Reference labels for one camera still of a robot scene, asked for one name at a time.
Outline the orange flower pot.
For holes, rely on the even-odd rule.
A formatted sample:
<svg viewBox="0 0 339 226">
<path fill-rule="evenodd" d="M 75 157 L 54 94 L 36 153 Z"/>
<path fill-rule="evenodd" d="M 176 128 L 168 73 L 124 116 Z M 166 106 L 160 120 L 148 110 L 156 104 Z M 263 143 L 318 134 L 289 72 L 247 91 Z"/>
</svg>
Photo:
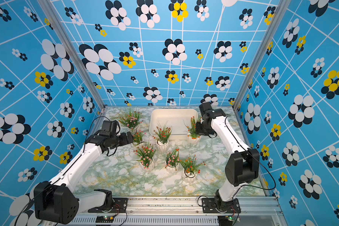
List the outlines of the orange flower pot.
<svg viewBox="0 0 339 226">
<path fill-rule="evenodd" d="M 189 125 L 185 124 L 188 132 L 187 133 L 188 141 L 191 144 L 197 144 L 200 141 L 200 134 L 197 132 L 196 127 L 197 122 L 200 122 L 200 120 L 196 119 L 196 117 L 193 116 L 190 119 L 190 124 Z"/>
</svg>

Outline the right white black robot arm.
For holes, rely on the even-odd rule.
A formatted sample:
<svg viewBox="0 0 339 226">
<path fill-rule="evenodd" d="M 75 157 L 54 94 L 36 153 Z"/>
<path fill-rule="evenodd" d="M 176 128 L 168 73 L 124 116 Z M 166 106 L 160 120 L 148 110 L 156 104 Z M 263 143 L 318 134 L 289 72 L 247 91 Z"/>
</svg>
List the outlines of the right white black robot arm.
<svg viewBox="0 0 339 226">
<path fill-rule="evenodd" d="M 239 213 L 240 205 L 236 196 L 243 187 L 258 178 L 259 151 L 250 148 L 237 135 L 222 109 L 213 109 L 210 103 L 201 104 L 199 109 L 202 121 L 196 123 L 196 132 L 201 136 L 216 135 L 229 153 L 225 183 L 214 197 L 216 208 L 219 212 L 233 209 Z"/>
</svg>

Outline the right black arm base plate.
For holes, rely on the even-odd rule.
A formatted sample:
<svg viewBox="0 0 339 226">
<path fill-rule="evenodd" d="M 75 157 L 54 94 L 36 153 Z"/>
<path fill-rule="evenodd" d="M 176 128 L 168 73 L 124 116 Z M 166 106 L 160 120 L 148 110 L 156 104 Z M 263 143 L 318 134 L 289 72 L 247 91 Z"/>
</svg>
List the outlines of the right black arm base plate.
<svg viewBox="0 0 339 226">
<path fill-rule="evenodd" d="M 215 198 L 202 198 L 200 204 L 203 213 L 241 213 L 239 200 L 237 198 L 228 202 L 223 202 L 217 196 Z"/>
</svg>

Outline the small pink flower pot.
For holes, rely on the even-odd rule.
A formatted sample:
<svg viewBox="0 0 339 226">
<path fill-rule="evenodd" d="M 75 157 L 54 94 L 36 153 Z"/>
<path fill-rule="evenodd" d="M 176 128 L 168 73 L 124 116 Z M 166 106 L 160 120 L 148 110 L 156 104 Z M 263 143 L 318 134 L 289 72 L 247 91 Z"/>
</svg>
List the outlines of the small pink flower pot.
<svg viewBox="0 0 339 226">
<path fill-rule="evenodd" d="M 133 136 L 133 145 L 138 146 L 141 143 L 143 143 L 144 140 L 144 135 L 146 134 L 144 131 L 138 129 L 132 131 L 132 136 Z"/>
</svg>

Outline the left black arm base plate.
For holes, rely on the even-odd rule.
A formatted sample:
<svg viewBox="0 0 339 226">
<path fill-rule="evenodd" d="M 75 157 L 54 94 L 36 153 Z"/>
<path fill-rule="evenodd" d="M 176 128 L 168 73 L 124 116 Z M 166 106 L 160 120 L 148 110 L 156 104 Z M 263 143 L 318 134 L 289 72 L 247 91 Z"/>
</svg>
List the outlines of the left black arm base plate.
<svg viewBox="0 0 339 226">
<path fill-rule="evenodd" d="M 124 213 L 128 206 L 128 198 L 113 198 L 110 202 L 105 202 L 100 207 L 88 210 L 88 213 Z"/>
</svg>

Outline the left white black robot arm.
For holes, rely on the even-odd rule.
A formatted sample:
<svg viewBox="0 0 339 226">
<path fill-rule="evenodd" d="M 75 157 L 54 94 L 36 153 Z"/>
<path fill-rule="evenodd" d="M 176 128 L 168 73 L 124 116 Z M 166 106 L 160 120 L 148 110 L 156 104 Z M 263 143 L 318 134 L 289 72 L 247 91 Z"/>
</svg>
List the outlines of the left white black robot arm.
<svg viewBox="0 0 339 226">
<path fill-rule="evenodd" d="M 97 208 L 110 211 L 114 207 L 111 191 L 99 189 L 82 196 L 73 191 L 91 164 L 105 151 L 133 142 L 130 132 L 119 135 L 109 131 L 97 131 L 84 143 L 83 148 L 61 172 L 50 181 L 39 183 L 34 188 L 35 216 L 44 226 L 55 223 L 66 225 L 78 213 Z"/>
</svg>

